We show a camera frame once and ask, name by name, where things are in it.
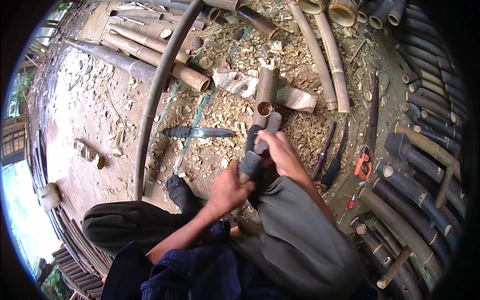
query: green foliage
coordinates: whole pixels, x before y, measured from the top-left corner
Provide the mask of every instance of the green foliage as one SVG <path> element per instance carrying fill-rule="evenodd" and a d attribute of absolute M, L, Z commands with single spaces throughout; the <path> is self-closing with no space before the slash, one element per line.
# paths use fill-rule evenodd
<path fill-rule="evenodd" d="M 10 94 L 10 117 L 17 116 L 17 110 L 20 103 L 26 102 L 28 95 L 28 88 L 32 76 L 29 73 L 18 74 L 12 86 L 12 93 Z"/>

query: knife handle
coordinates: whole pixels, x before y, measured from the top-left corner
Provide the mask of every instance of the knife handle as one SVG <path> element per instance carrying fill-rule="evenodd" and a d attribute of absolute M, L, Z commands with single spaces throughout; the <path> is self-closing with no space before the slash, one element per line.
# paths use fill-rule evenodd
<path fill-rule="evenodd" d="M 253 151 L 247 151 L 245 157 L 238 164 L 239 181 L 244 184 L 257 172 L 262 157 Z"/>
<path fill-rule="evenodd" d="M 188 126 L 178 126 L 173 128 L 165 128 L 162 130 L 162 133 L 165 136 L 175 136 L 178 138 L 187 138 L 190 135 L 191 127 Z"/>

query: orange tool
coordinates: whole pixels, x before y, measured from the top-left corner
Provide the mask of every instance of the orange tool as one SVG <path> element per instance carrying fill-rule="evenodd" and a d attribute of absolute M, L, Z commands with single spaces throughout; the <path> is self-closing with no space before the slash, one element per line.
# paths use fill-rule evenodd
<path fill-rule="evenodd" d="M 377 142 L 378 125 L 378 77 L 373 76 L 372 110 L 370 112 L 369 126 L 365 135 L 365 144 L 360 152 L 359 158 L 353 175 L 361 180 L 367 181 L 372 172 L 373 155 L 375 154 L 375 144 Z"/>

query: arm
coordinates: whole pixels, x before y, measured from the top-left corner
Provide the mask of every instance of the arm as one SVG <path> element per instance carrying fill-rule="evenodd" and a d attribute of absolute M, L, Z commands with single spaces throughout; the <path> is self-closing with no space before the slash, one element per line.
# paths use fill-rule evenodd
<path fill-rule="evenodd" d="M 298 186 L 300 186 L 315 202 L 318 208 L 323 212 L 327 219 L 336 227 L 335 218 L 328 206 L 323 202 L 312 179 L 308 176 L 303 164 L 294 153 L 292 146 L 288 142 L 287 136 L 283 132 L 275 134 L 259 131 L 255 139 L 255 145 L 263 140 L 267 142 L 270 156 L 275 162 L 277 173 L 280 176 L 287 176 Z"/>
<path fill-rule="evenodd" d="M 153 264 L 156 264 L 169 250 L 187 249 L 194 245 L 216 221 L 247 199 L 255 187 L 251 181 L 240 184 L 237 165 L 238 161 L 231 161 L 228 168 L 213 182 L 207 204 L 197 216 L 146 254 Z"/>

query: dark bamboo tube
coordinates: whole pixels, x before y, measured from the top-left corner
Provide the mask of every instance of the dark bamboo tube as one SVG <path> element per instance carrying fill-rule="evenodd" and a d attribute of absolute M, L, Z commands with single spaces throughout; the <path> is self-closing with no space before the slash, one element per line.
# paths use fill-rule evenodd
<path fill-rule="evenodd" d="M 162 59 L 161 53 L 130 41 L 122 36 L 107 35 L 105 40 L 118 49 L 126 51 L 151 65 L 158 66 Z M 173 77 L 184 81 L 197 92 L 204 92 L 210 84 L 210 79 L 208 77 L 178 62 L 174 62 L 170 74 L 173 75 Z"/>
<path fill-rule="evenodd" d="M 410 28 L 415 31 L 420 31 L 425 33 L 426 35 L 429 35 L 431 37 L 434 37 L 436 39 L 439 39 L 439 35 L 435 28 L 433 28 L 431 25 L 424 23 L 419 20 L 415 20 L 412 18 L 404 18 L 402 21 L 402 26 L 406 28 Z"/>
<path fill-rule="evenodd" d="M 350 27 L 357 22 L 359 0 L 331 0 L 328 5 L 328 16 L 333 22 Z"/>
<path fill-rule="evenodd" d="M 412 142 L 412 144 L 430 154 L 442 165 L 450 166 L 454 172 L 455 177 L 457 177 L 460 181 L 462 180 L 462 177 L 460 175 L 460 163 L 445 149 L 441 148 L 438 144 L 432 142 L 420 133 L 415 132 L 414 130 L 400 124 L 399 122 L 397 122 L 395 126 L 395 133 L 405 133 Z"/>
<path fill-rule="evenodd" d="M 452 181 L 453 171 L 451 168 L 445 169 L 445 174 L 442 179 L 442 183 L 440 184 L 440 189 L 438 190 L 437 197 L 435 198 L 435 206 L 437 208 L 442 208 L 447 201 L 447 191 L 450 182 Z"/>
<path fill-rule="evenodd" d="M 417 74 L 418 77 L 421 77 L 421 70 L 417 66 L 417 64 L 413 61 L 413 58 L 410 54 L 403 48 L 403 44 L 396 44 L 395 49 L 398 53 L 403 57 L 403 60 L 407 63 L 407 65 L 412 69 L 413 72 Z"/>
<path fill-rule="evenodd" d="M 384 162 L 379 162 L 376 170 L 380 178 L 383 178 L 396 186 L 402 194 L 418 205 L 428 215 L 430 220 L 435 223 L 439 231 L 446 237 L 449 245 L 453 249 L 456 248 L 458 232 L 453 228 L 453 225 L 450 224 L 450 220 L 443 211 L 435 207 L 434 199 L 426 189 L 414 179 L 402 176 L 402 174 Z"/>
<path fill-rule="evenodd" d="M 402 103 L 402 111 L 408 116 L 408 118 L 413 122 L 415 125 L 421 125 L 420 121 L 418 120 L 418 116 L 415 111 L 410 107 L 409 103 L 404 102 Z"/>
<path fill-rule="evenodd" d="M 415 229 L 433 250 L 441 265 L 447 267 L 452 255 L 450 247 L 445 237 L 439 234 L 437 229 L 430 227 L 430 222 L 421 209 L 413 204 L 412 201 L 406 199 L 393 185 L 384 179 L 378 178 L 373 184 L 372 191 L 386 204 L 395 209 Z"/>
<path fill-rule="evenodd" d="M 431 65 L 431 64 L 427 63 L 426 61 L 423 61 L 419 58 L 416 58 L 415 56 L 412 56 L 412 59 L 418 65 L 418 67 L 421 70 L 427 71 L 430 74 L 435 75 L 437 77 L 441 76 L 440 70 L 438 68 L 436 68 L 435 66 L 433 66 L 433 65 Z"/>
<path fill-rule="evenodd" d="M 408 246 L 403 248 L 402 252 L 400 255 L 395 259 L 393 262 L 392 266 L 388 269 L 388 271 L 385 273 L 385 275 L 382 276 L 377 281 L 377 286 L 381 289 L 384 289 L 388 286 L 388 284 L 393 280 L 394 276 L 398 273 L 402 265 L 407 261 L 407 259 L 410 257 L 410 254 L 412 253 L 412 250 Z"/>
<path fill-rule="evenodd" d="M 455 117 L 453 117 L 451 115 L 451 111 L 449 111 L 448 109 L 445 109 L 441 105 L 439 105 L 439 104 L 437 104 L 437 103 L 435 103 L 435 102 L 433 102 L 433 101 L 431 101 L 431 100 L 429 100 L 425 97 L 417 96 L 417 95 L 414 95 L 412 93 L 407 92 L 405 94 L 405 100 L 409 103 L 413 103 L 413 104 L 415 104 L 417 106 L 420 106 L 422 108 L 429 109 L 429 110 L 439 114 L 443 118 L 451 120 L 452 122 L 456 122 Z"/>
<path fill-rule="evenodd" d="M 295 20 L 297 21 L 300 27 L 300 31 L 305 37 L 313 61 L 315 62 L 315 67 L 317 69 L 318 76 L 320 77 L 320 81 L 322 82 L 322 87 L 324 89 L 327 109 L 330 110 L 338 108 L 338 112 L 350 112 L 350 104 L 348 104 L 348 107 L 346 108 L 340 108 L 336 101 L 335 90 L 333 88 L 332 78 L 330 77 L 330 72 L 328 71 L 325 57 L 322 53 L 322 50 L 320 49 L 320 46 L 318 45 L 317 39 L 313 35 L 310 24 L 307 22 L 307 19 L 305 19 L 305 16 L 303 15 L 303 12 L 294 1 L 290 1 L 288 3 L 288 8 L 290 9 Z"/>
<path fill-rule="evenodd" d="M 253 27 L 259 34 L 267 39 L 272 39 L 279 30 L 272 21 L 246 5 L 240 6 L 236 15 L 240 20 L 244 21 L 248 26 Z"/>
<path fill-rule="evenodd" d="M 450 140 L 448 137 L 441 135 L 433 130 L 425 129 L 417 125 L 409 124 L 410 129 L 415 130 L 416 132 L 421 133 L 423 136 L 431 139 L 435 143 L 439 144 L 443 149 L 447 150 L 448 153 L 454 157 L 459 157 L 460 155 L 460 144 Z"/>
<path fill-rule="evenodd" d="M 359 198 L 415 252 L 433 281 L 438 282 L 442 276 L 442 268 L 435 254 L 418 233 L 393 208 L 369 189 L 362 188 Z"/>
<path fill-rule="evenodd" d="M 407 16 L 408 18 L 412 18 L 412 19 L 419 20 L 419 21 L 422 21 L 424 23 L 430 24 L 430 20 L 428 19 L 428 17 L 424 13 L 413 10 L 411 8 L 408 8 L 408 7 L 405 8 L 405 16 Z"/>
<path fill-rule="evenodd" d="M 167 48 L 163 53 L 162 59 L 151 77 L 150 91 L 148 92 L 147 102 L 140 122 L 138 131 L 137 154 L 135 158 L 135 174 L 133 183 L 133 193 L 135 200 L 142 200 L 145 162 L 148 152 L 148 142 L 150 141 L 150 132 L 152 130 L 153 119 L 156 114 L 158 102 L 167 83 L 169 70 L 172 69 L 175 57 L 190 31 L 190 27 L 195 21 L 198 13 L 202 10 L 204 2 L 202 0 L 193 0 L 187 11 L 183 14 L 182 20 L 175 28 Z"/>
<path fill-rule="evenodd" d="M 333 36 L 330 23 L 325 13 L 314 15 L 317 22 L 318 30 L 322 36 L 325 51 L 327 53 L 330 72 L 332 73 L 333 85 L 336 92 L 336 101 L 338 103 L 338 111 L 350 111 L 350 99 L 348 97 L 347 81 L 343 71 L 342 59 L 338 52 L 336 40 Z"/>
<path fill-rule="evenodd" d="M 303 12 L 316 15 L 326 10 L 328 0 L 297 0 L 297 4 Z"/>
<path fill-rule="evenodd" d="M 419 78 L 418 75 L 415 72 L 413 72 L 412 70 L 410 70 L 407 73 L 402 75 L 402 81 L 405 84 L 409 84 L 411 82 L 414 82 L 418 78 Z"/>
<path fill-rule="evenodd" d="M 374 12 L 380 4 L 383 3 L 384 0 L 372 0 L 367 4 L 363 4 L 359 8 L 359 13 L 357 15 L 357 21 L 360 23 L 368 23 L 368 17 Z"/>
<path fill-rule="evenodd" d="M 452 65 L 450 64 L 450 61 L 444 57 L 437 56 L 437 62 L 438 62 L 438 67 L 440 70 L 445 70 L 450 73 L 455 73 L 455 70 L 453 69 Z"/>
<path fill-rule="evenodd" d="M 150 49 L 153 49 L 157 52 L 163 53 L 165 52 L 165 49 L 167 48 L 167 44 L 163 43 L 159 40 L 156 40 L 154 38 L 145 36 L 143 34 L 140 34 L 138 32 L 135 32 L 130 29 L 123 28 L 121 26 L 115 25 L 115 24 L 109 24 L 108 29 L 119 33 L 120 35 L 126 37 L 127 39 L 130 39 L 134 42 L 137 42 L 145 47 L 149 47 Z M 192 61 L 192 57 L 188 55 L 187 53 L 180 51 L 177 53 L 177 56 L 175 57 L 175 60 L 183 63 L 184 65 L 189 65 L 190 62 Z"/>
<path fill-rule="evenodd" d="M 443 82 L 450 84 L 457 89 L 460 89 L 460 90 L 463 89 L 463 85 L 460 82 L 460 79 L 458 77 L 444 70 L 441 70 L 440 73 L 442 74 Z"/>
<path fill-rule="evenodd" d="M 374 233 L 365 225 L 365 222 L 363 222 L 359 217 L 354 218 L 350 225 L 356 231 L 356 233 L 360 235 L 372 254 L 379 260 L 380 264 L 384 267 L 384 270 L 389 270 L 394 265 L 395 258 L 393 257 L 392 253 L 387 250 L 386 246 L 378 240 Z M 420 290 L 414 283 L 412 275 L 409 273 L 407 266 L 402 264 L 397 271 L 400 272 L 395 274 L 392 279 L 404 297 L 406 299 L 422 299 Z"/>
<path fill-rule="evenodd" d="M 393 7 L 388 13 L 388 21 L 390 24 L 397 26 L 402 20 L 404 10 L 405 0 L 394 0 Z"/>
<path fill-rule="evenodd" d="M 440 49 L 438 46 L 434 45 L 433 43 L 423 39 L 423 38 L 420 38 L 418 36 L 413 36 L 413 35 L 410 35 L 408 33 L 405 33 L 405 32 L 402 32 L 402 31 L 395 31 L 395 37 L 405 43 L 405 44 L 409 44 L 409 45 L 412 45 L 412 46 L 415 46 L 415 47 L 418 47 L 420 49 L 423 49 L 433 55 L 436 55 L 436 56 L 440 56 L 440 57 L 443 57 L 443 58 L 447 58 L 447 54 L 442 50 Z"/>
<path fill-rule="evenodd" d="M 377 9 L 368 17 L 368 23 L 375 29 L 382 29 L 387 23 L 388 13 L 392 9 L 394 3 L 392 0 L 385 0 Z"/>
<path fill-rule="evenodd" d="M 143 82 L 151 83 L 155 68 L 134 58 L 120 54 L 104 46 L 64 38 L 63 41 L 76 49 L 108 62 L 115 68 L 127 72 Z"/>
<path fill-rule="evenodd" d="M 456 99 L 460 100 L 462 103 L 466 103 L 467 100 L 465 99 L 463 93 L 459 89 L 455 88 L 453 85 L 445 83 L 445 90 L 449 95 L 452 95 Z"/>
<path fill-rule="evenodd" d="M 193 3 L 193 0 L 175 0 L 175 2 Z M 239 0 L 205 0 L 204 2 L 206 5 L 211 7 L 216 7 L 231 12 L 236 11 L 241 3 Z"/>
<path fill-rule="evenodd" d="M 450 103 L 447 99 L 443 98 L 439 94 L 432 92 L 428 88 L 422 87 L 422 97 L 425 97 L 427 99 L 430 99 L 431 101 L 436 102 L 437 104 L 440 104 L 444 108 L 449 108 Z"/>
<path fill-rule="evenodd" d="M 416 90 L 418 90 L 419 88 L 421 88 L 421 79 L 417 79 L 415 81 L 412 81 L 409 85 L 408 85 L 408 90 L 413 93 L 415 92 Z"/>
<path fill-rule="evenodd" d="M 255 110 L 253 111 L 253 125 L 258 125 L 262 128 L 267 126 L 268 116 L 270 116 L 270 113 L 273 111 L 273 105 L 275 105 L 279 74 L 279 68 L 260 68 Z"/>
<path fill-rule="evenodd" d="M 437 117 L 433 116 L 432 114 L 429 114 L 425 110 L 421 111 L 420 116 L 423 121 L 430 124 L 437 132 L 444 134 L 450 139 L 453 139 L 457 142 L 461 141 L 462 134 L 458 132 L 455 126 L 452 126 L 451 124 L 448 124 L 445 121 L 438 119 Z"/>

